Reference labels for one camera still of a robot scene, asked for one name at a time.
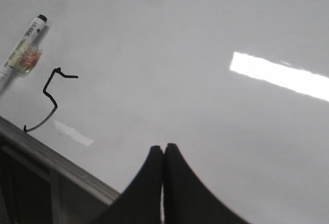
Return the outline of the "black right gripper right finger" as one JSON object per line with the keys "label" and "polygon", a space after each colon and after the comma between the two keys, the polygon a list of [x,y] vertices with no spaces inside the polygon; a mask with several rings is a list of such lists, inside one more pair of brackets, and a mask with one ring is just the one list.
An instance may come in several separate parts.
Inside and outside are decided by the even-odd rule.
{"label": "black right gripper right finger", "polygon": [[164,152],[165,223],[247,223],[217,199],[169,143]]}

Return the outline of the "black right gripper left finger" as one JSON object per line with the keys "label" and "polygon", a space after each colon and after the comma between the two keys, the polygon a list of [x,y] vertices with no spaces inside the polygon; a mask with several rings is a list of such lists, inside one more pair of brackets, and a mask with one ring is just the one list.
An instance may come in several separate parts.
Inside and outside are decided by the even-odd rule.
{"label": "black right gripper left finger", "polygon": [[152,146],[124,192],[91,223],[161,223],[163,151]]}

